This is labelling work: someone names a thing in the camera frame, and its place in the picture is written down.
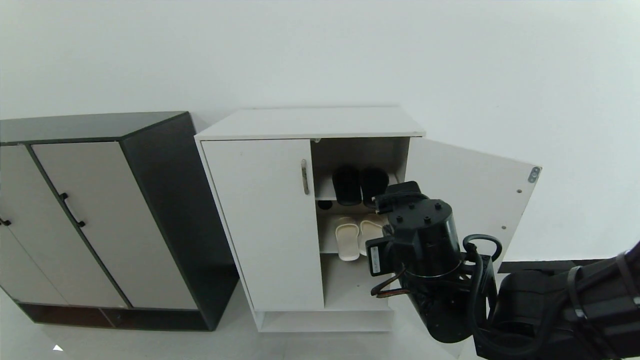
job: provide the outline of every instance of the white shoe cabinet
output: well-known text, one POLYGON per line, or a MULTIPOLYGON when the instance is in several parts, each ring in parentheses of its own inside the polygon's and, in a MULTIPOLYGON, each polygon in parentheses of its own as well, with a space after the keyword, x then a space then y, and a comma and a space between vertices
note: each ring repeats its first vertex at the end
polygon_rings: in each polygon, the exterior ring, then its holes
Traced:
POLYGON ((337 255, 335 220, 373 212, 335 202, 340 165, 381 167, 391 184, 417 181, 452 205, 461 237, 486 233, 509 245, 534 166, 424 136, 393 107, 241 110, 195 136, 259 331, 393 326, 393 306, 370 296, 384 278, 369 275, 364 256, 337 255), (322 210, 319 200, 333 206, 322 210))

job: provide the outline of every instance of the black slipper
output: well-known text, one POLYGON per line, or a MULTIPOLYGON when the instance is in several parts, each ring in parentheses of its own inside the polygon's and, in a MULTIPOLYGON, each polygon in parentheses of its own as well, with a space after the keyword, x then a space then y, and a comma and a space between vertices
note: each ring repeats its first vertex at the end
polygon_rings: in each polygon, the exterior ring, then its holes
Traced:
POLYGON ((362 187, 362 198, 365 206, 375 208, 374 196, 385 193, 389 185, 389 175, 387 172, 377 167, 368 167, 360 173, 360 186, 362 187))
POLYGON ((362 202, 360 194, 360 173, 351 165, 344 165, 333 172, 333 189, 338 204, 358 205, 362 202))

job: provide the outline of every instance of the dark gray cabinet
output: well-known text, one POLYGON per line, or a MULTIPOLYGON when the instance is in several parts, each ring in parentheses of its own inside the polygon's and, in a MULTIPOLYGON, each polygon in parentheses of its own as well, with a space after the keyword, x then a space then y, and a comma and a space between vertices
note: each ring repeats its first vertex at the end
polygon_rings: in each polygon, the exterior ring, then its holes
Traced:
POLYGON ((194 134, 183 111, 0 121, 7 294, 36 322, 213 330, 237 272, 194 134))

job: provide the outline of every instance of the white wall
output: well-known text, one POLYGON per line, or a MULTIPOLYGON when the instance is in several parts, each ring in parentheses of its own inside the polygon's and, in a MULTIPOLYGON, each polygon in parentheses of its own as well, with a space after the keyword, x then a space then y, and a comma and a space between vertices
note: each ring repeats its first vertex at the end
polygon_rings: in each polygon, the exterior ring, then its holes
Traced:
POLYGON ((640 1, 0 4, 0 117, 400 104, 544 166, 507 259, 640 238, 640 1))

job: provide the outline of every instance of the black door handle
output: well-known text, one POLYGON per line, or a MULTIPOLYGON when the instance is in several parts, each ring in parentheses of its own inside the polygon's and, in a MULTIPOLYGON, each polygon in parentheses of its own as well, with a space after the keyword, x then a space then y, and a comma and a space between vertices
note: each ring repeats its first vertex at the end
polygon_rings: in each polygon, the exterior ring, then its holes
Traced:
MULTIPOLYGON (((60 197, 60 200, 62 200, 62 204, 64 204, 64 206, 67 209, 67 211, 71 214, 71 210, 69 209, 69 205, 67 205, 67 202, 66 202, 66 200, 69 198, 69 194, 61 193, 58 196, 60 197)), ((75 218, 74 218, 74 221, 76 222, 76 225, 78 227, 84 227, 86 225, 86 222, 84 222, 84 221, 78 221, 75 218)))

